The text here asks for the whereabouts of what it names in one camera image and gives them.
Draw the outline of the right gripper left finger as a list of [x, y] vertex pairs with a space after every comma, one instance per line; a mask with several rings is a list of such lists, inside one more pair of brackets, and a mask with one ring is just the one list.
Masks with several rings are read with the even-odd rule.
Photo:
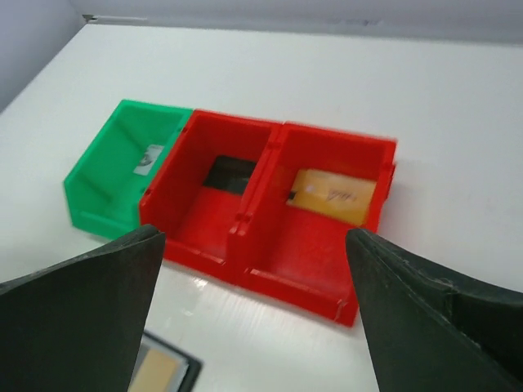
[[165, 235], [144, 225], [1, 285], [3, 391], [125, 391]]

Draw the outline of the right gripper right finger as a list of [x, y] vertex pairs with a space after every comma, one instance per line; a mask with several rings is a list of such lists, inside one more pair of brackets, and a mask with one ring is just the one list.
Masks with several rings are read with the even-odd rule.
[[519, 292], [366, 229], [347, 232], [346, 254], [380, 390], [521, 390]]

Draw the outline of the black leather card holder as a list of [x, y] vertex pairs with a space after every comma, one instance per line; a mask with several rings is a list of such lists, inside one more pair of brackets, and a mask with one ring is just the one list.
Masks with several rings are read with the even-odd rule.
[[199, 359], [144, 331], [127, 390], [190, 392], [202, 367]]

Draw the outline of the green plastic bin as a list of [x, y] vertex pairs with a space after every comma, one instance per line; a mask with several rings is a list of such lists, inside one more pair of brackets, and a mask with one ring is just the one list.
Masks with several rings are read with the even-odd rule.
[[[73, 227], [109, 239], [136, 229], [139, 202], [192, 113], [121, 100], [64, 180]], [[147, 176], [134, 174], [149, 145], [163, 152]]]

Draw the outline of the red plastic bin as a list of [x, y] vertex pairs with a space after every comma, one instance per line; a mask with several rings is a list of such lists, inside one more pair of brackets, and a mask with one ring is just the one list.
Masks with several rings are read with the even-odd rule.
[[[164, 258], [231, 283], [236, 230], [273, 152], [281, 122], [195, 110], [139, 203], [166, 236]], [[203, 185], [216, 157], [253, 161], [243, 194]]]
[[396, 169], [396, 146], [392, 138], [285, 123], [235, 226], [228, 256], [235, 282], [352, 326], [358, 301], [345, 237], [355, 225], [299, 207], [305, 191], [294, 183], [309, 169], [369, 181], [360, 227], [374, 232]]

